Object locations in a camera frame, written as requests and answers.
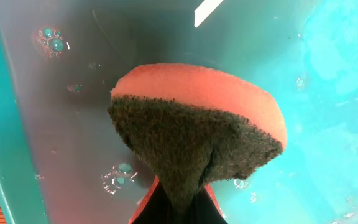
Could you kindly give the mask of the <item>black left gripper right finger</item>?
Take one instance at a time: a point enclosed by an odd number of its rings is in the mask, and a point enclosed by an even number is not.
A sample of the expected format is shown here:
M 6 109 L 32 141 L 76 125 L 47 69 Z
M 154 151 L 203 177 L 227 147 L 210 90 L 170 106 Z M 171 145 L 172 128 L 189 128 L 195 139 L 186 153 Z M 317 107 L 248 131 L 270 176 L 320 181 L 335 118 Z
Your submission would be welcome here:
M 194 219 L 197 224 L 227 224 L 210 186 L 203 187 L 195 195 L 194 209 Z

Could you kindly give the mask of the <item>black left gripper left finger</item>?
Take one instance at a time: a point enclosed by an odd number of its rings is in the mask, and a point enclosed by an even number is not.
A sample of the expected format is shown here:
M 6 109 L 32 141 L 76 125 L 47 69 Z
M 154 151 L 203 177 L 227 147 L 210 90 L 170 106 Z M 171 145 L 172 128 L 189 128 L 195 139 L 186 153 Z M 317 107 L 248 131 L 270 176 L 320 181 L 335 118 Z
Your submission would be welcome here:
M 131 224 L 172 224 L 172 206 L 160 182 L 149 189 L 131 217 Z

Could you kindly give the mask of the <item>green and orange sponge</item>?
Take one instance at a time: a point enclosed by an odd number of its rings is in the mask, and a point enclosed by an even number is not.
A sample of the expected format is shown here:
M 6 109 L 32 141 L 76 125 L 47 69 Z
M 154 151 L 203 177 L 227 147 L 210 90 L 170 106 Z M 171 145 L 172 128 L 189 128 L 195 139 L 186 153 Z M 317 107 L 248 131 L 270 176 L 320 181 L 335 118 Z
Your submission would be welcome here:
M 162 184 L 172 223 L 195 223 L 194 197 L 203 187 L 245 180 L 287 146 L 270 93 L 196 65 L 134 68 L 111 90 L 108 113 L 125 145 L 152 169 L 153 184 Z

